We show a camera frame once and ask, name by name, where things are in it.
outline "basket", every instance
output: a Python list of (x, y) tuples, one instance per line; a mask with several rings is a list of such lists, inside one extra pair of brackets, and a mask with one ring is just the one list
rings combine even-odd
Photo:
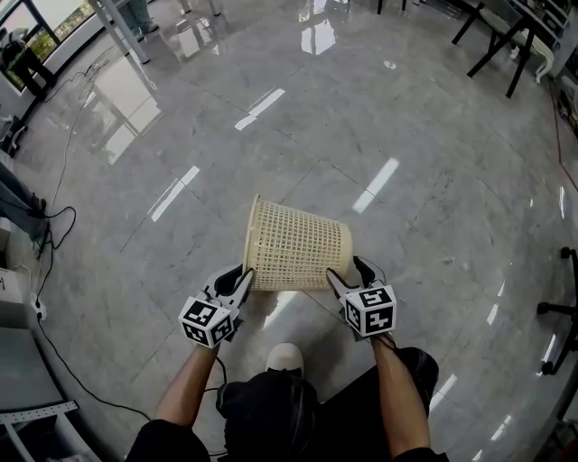
[(253, 290), (329, 289), (327, 268), (345, 276), (351, 257), (351, 232), (346, 225), (256, 195), (243, 259), (245, 270), (255, 270)]

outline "black pants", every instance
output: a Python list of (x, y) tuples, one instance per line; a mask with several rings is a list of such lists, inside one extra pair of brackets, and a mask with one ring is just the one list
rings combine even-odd
[(27, 48), (24, 51), (24, 55), (12, 65), (11, 71), (18, 76), (18, 78), (36, 97), (42, 96), (42, 89), (34, 81), (29, 69), (38, 72), (48, 86), (53, 87), (56, 83), (54, 74), (42, 65), (32, 50)]
[[(427, 413), (439, 372), (435, 360), (417, 348), (396, 352)], [(264, 372), (246, 383), (223, 385), (217, 409), (227, 419), (225, 440), (232, 460), (390, 460), (377, 367), (324, 404), (303, 378)], [(428, 456), (419, 460), (437, 460), (432, 451)]]

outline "black sleeve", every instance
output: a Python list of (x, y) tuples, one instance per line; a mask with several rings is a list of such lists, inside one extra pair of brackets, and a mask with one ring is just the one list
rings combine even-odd
[(392, 462), (448, 462), (448, 457), (437, 455), (429, 448), (418, 448), (400, 454)]
[(126, 462), (171, 460), (210, 462), (207, 449), (191, 429), (166, 420), (153, 420), (136, 436)]

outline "marble floor tile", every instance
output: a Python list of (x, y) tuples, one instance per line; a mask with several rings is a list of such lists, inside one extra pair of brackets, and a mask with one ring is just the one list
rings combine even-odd
[[(52, 212), (77, 210), (42, 290), (54, 345), (90, 390), (153, 414), (194, 348), (179, 330), (182, 305), (241, 263), (259, 193), (347, 224), (354, 254), (383, 270), (397, 343), (440, 366), (434, 449), (450, 460), (523, 457), (575, 364), (539, 375), (569, 323), (538, 317), (536, 304), (575, 298), (559, 249), (578, 227), (578, 168), (536, 61), (507, 99), (507, 52), (466, 75), (489, 41), (475, 24), (451, 44), (466, 15), (411, 2), (401, 13), (399, 0), (382, 15), (377, 0), (222, 3), (219, 17), (205, 0), (187, 14), (173, 0), (149, 4), (160, 31), (142, 42), (148, 64), (108, 50), (103, 34), (29, 117), (9, 163)], [(74, 78), (95, 60), (94, 81)], [(57, 240), (71, 219), (51, 220)], [(26, 235), (11, 236), (7, 260), (29, 266), (39, 287)], [(49, 265), (47, 253), (41, 276)], [(375, 364), (339, 311), (330, 291), (252, 293), (219, 352), (228, 379), (258, 374), (275, 344), (294, 342), (331, 398)], [(94, 402), (39, 339), (90, 429), (123, 458), (142, 417)], [(222, 381), (216, 366), (209, 384)], [(205, 396), (194, 427), (210, 452), (224, 445), (214, 403)]]

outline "chair wheel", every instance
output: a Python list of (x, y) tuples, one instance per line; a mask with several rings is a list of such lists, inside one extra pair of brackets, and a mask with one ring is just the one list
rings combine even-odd
[(545, 301), (538, 303), (538, 314), (546, 314), (548, 312), (548, 304)]
[(552, 361), (548, 361), (542, 365), (542, 374), (550, 375), (554, 371), (554, 364)]

